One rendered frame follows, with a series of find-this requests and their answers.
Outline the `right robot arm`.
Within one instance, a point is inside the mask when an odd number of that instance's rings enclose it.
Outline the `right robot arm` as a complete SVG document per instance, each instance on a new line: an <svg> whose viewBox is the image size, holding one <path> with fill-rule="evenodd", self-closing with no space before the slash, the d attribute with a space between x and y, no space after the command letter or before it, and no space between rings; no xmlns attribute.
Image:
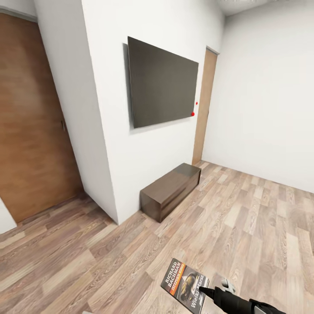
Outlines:
<svg viewBox="0 0 314 314"><path fill-rule="evenodd" d="M211 297L214 304L227 314L287 314L270 304L252 298L247 301L234 295L236 287L228 278L221 280L221 283L222 289L215 286L215 289L199 287L199 290Z"/></svg>

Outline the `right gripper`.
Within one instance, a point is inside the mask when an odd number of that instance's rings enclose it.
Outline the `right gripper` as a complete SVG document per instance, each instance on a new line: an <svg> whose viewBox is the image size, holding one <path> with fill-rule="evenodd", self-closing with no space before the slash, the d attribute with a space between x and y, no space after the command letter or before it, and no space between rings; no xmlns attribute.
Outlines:
<svg viewBox="0 0 314 314"><path fill-rule="evenodd" d="M215 286L215 289L208 287L199 287L199 290L211 297L218 307L220 307L227 314L239 314L239 300L240 297L223 291L219 287Z"/></svg>

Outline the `hardback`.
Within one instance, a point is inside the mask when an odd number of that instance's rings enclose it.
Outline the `hardback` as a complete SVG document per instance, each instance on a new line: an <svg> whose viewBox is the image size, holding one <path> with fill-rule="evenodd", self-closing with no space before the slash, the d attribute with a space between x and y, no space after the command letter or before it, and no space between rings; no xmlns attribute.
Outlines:
<svg viewBox="0 0 314 314"><path fill-rule="evenodd" d="M173 257L160 284L167 293L193 314L201 314L206 294L199 287L208 287L209 278Z"/></svg>

